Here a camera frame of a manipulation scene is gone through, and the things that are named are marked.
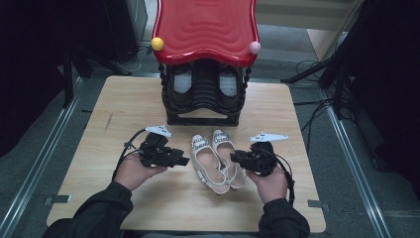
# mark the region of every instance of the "red seat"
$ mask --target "red seat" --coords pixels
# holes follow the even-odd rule
[[[158,0],[153,37],[163,64],[212,59],[233,66],[254,64],[252,42],[259,42],[256,0]]]

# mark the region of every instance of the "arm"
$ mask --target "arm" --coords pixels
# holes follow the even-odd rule
[[[276,167],[267,177],[247,171],[247,176],[256,184],[264,203],[260,220],[260,237],[308,237],[309,224],[285,199],[287,180],[284,171]]]
[[[89,197],[73,218],[53,223],[43,238],[117,237],[121,224],[133,210],[132,190],[164,171],[162,167],[146,168],[138,154],[129,155],[105,190]]]
[[[261,237],[308,237],[308,221],[285,198],[266,203],[260,220]]]

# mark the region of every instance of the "white sandal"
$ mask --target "white sandal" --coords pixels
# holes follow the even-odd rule
[[[221,164],[207,138],[200,135],[192,137],[192,166],[197,171],[201,181],[212,188],[217,194],[227,192],[230,187],[222,172]]]
[[[246,175],[238,163],[231,161],[230,154],[235,153],[235,146],[229,135],[221,130],[213,132],[213,151],[219,160],[225,166],[223,173],[226,176],[226,182],[232,189],[239,189],[245,185]]]

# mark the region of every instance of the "black sleeve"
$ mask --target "black sleeve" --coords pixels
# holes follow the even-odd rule
[[[266,203],[259,224],[260,237],[308,237],[308,221],[286,199]]]
[[[133,210],[132,193],[117,182],[89,197],[73,218],[53,223],[43,238],[117,237],[120,226]]]

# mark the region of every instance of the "metal rail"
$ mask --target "metal rail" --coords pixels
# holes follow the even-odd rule
[[[328,92],[321,90],[322,97],[324,99],[331,98]],[[388,226],[383,218],[382,211],[377,204],[376,198],[370,186],[368,180],[365,177],[365,174],[362,170],[361,165],[359,164],[358,157],[353,150],[352,144],[350,143],[349,137],[346,133],[346,129],[343,123],[337,119],[334,110],[329,107],[328,114],[333,123],[334,129],[339,138],[340,144],[343,148],[344,154],[346,156],[347,162],[349,163],[350,170],[352,172],[353,178],[355,179],[356,186],[358,187],[359,193],[361,194],[362,201],[364,202],[365,209],[367,210],[367,215],[370,218],[370,222],[373,226],[373,230],[376,233],[377,237],[392,237]]]
[[[61,113],[59,114],[58,119],[56,120],[49,136],[47,137],[46,142],[44,143],[40,153],[37,156],[37,159],[32,165],[31,170],[29,171],[27,177],[24,180],[24,183],[13,199],[5,218],[0,225],[0,234],[2,238],[9,238],[12,236],[16,225],[18,224],[23,212],[25,211],[31,196],[34,193],[34,190],[37,187],[37,184],[43,175],[47,164],[49,163],[53,150],[74,110],[74,107],[77,104],[80,95],[79,92],[82,86],[83,79],[79,77],[74,84],[74,97],[67,105],[67,107],[61,110]]]

